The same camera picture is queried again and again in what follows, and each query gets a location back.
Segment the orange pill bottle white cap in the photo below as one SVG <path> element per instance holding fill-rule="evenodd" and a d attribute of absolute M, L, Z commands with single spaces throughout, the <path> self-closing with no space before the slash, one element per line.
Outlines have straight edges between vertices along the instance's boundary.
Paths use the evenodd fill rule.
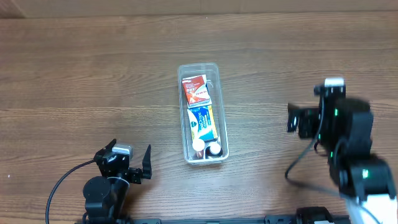
<path fill-rule="evenodd" d="M 198 138 L 193 140 L 192 142 L 193 150 L 195 151 L 195 156 L 199 159 L 203 157 L 203 153 L 205 150 L 205 142 L 204 140 Z"/>

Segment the dark brown syrup bottle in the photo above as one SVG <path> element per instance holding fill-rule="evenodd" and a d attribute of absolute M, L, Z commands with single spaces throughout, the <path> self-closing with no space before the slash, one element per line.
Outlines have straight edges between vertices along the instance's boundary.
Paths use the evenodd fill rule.
<path fill-rule="evenodd" d="M 223 150 L 217 142 L 210 142 L 205 149 L 206 158 L 209 157 L 221 157 Z"/>

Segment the blue VapoDrops box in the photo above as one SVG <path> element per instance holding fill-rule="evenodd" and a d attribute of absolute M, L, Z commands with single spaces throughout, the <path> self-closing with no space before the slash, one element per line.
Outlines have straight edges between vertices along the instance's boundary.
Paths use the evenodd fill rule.
<path fill-rule="evenodd" d="M 191 108 L 187 113 L 193 140 L 201 139 L 207 142 L 218 138 L 211 105 Z"/>

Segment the red medicine box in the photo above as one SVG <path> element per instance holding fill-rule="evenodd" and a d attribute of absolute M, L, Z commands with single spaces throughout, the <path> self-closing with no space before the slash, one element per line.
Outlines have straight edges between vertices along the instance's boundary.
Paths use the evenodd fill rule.
<path fill-rule="evenodd" d="M 183 78 L 182 86 L 187 99 L 188 108 L 208 106 L 211 104 L 206 75 Z"/>

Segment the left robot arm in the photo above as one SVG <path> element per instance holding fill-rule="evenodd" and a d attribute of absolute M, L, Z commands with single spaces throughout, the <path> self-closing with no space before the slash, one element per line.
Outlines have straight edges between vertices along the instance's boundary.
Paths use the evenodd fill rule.
<path fill-rule="evenodd" d="M 118 144 L 115 139 L 94 155 L 101 175 L 90 179 L 83 188 L 86 210 L 83 223 L 133 222 L 122 214 L 122 209 L 130 185 L 152 177 L 151 146 L 146 149 L 141 168 L 130 166 L 132 155 L 132 146 Z"/>

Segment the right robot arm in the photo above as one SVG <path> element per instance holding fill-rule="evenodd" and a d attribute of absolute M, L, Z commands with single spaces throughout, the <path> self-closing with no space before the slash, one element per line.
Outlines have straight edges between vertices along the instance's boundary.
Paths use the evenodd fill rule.
<path fill-rule="evenodd" d="M 351 223 L 397 223 L 397 190 L 388 163 L 371 152 L 374 116 L 368 101 L 346 96 L 343 78 L 327 78 L 313 89 L 316 107 L 288 104 L 287 132 L 311 142 L 299 155 L 325 150 L 329 174 L 337 191 L 307 181 L 287 182 L 300 188 L 336 195 L 345 201 Z"/>

